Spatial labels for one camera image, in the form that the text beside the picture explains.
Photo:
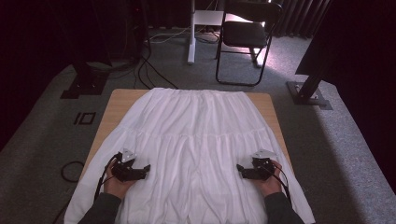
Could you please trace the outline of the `white desk leg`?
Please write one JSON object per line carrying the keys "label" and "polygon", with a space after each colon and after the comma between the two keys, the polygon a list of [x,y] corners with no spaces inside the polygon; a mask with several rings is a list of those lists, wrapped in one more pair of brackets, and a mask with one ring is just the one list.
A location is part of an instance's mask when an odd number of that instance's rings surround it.
{"label": "white desk leg", "polygon": [[195,49],[196,49],[196,38],[195,38],[195,26],[196,25],[209,25],[209,26],[220,26],[222,20],[222,11],[216,10],[198,10],[195,8],[195,0],[191,0],[191,33],[190,33],[190,44],[188,51],[188,64],[194,64],[195,62]]}

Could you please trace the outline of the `person's right hand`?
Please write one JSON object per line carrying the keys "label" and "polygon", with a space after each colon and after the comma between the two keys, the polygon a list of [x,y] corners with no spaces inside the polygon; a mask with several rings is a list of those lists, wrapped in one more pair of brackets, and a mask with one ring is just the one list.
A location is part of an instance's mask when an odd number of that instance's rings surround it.
{"label": "person's right hand", "polygon": [[276,167],[274,175],[267,180],[252,180],[253,185],[262,193],[264,197],[282,191],[281,183],[277,180],[279,178],[281,165],[277,161],[273,161]]}

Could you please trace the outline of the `white pleated skirt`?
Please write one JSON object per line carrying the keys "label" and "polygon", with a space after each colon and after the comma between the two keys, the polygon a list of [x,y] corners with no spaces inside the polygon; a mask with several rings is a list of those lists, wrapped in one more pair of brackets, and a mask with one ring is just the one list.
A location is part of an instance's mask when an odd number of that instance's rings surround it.
{"label": "white pleated skirt", "polygon": [[115,208],[109,224],[269,224],[269,207],[241,177],[259,150],[270,152],[290,186],[287,204],[304,224],[315,221],[275,135],[243,92],[153,89],[138,99],[92,158],[65,212],[78,224],[95,200],[98,180],[118,152],[149,166]]}

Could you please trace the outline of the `black post on metal base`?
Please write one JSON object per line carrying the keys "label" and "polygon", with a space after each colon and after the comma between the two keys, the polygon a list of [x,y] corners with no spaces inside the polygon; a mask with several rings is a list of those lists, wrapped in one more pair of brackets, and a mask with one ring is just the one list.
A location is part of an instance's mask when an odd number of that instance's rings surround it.
{"label": "black post on metal base", "polygon": [[329,100],[326,100],[318,88],[323,75],[311,75],[305,82],[288,81],[287,87],[296,105],[317,105],[321,110],[332,110]]}

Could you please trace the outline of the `person's left hand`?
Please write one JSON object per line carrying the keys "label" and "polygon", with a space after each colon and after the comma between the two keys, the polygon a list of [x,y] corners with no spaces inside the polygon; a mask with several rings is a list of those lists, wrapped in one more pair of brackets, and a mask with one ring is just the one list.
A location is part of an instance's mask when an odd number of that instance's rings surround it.
{"label": "person's left hand", "polygon": [[135,180],[121,182],[112,174],[112,167],[116,162],[110,163],[106,170],[106,181],[104,183],[104,193],[111,194],[120,198],[121,200],[125,197],[129,188],[136,183]]}

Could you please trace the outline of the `black stand base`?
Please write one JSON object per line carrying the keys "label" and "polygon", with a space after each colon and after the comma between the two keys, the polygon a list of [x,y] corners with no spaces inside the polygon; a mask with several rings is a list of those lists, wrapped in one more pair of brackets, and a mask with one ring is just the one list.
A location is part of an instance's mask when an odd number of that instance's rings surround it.
{"label": "black stand base", "polygon": [[101,95],[109,73],[89,66],[87,63],[73,63],[76,77],[61,99],[77,99],[80,95]]}

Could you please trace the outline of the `dark curtain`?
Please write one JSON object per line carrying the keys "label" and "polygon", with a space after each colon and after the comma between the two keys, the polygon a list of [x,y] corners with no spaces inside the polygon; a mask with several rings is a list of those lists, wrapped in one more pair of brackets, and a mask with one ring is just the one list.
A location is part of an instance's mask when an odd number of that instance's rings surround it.
{"label": "dark curtain", "polygon": [[271,0],[282,6],[275,36],[311,38],[319,28],[332,0]]}

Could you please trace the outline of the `black folding chair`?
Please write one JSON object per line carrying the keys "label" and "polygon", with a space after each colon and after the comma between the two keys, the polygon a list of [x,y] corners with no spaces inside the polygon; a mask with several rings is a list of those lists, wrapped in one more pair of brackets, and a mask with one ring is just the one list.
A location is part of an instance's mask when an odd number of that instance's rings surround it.
{"label": "black folding chair", "polygon": [[[227,0],[220,24],[219,43],[216,52],[216,81],[224,85],[257,86],[263,78],[264,68],[272,44],[273,33],[283,13],[283,7],[268,0]],[[249,49],[256,63],[260,53],[265,50],[258,80],[253,83],[231,82],[220,79],[220,56],[231,53],[222,47]]]}

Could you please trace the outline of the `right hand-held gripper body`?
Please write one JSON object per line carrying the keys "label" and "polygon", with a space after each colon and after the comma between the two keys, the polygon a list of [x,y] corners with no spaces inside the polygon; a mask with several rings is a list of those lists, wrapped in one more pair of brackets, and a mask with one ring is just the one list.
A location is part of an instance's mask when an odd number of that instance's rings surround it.
{"label": "right hand-held gripper body", "polygon": [[275,174],[275,166],[270,159],[274,153],[265,149],[261,149],[252,154],[253,179],[267,180]]}

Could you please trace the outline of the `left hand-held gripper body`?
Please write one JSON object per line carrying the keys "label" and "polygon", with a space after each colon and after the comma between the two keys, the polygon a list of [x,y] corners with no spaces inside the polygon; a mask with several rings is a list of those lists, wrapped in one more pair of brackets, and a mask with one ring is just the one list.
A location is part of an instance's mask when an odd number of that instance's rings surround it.
{"label": "left hand-held gripper body", "polygon": [[116,155],[111,173],[121,182],[138,180],[139,173],[133,169],[136,155],[129,149],[124,149]]}

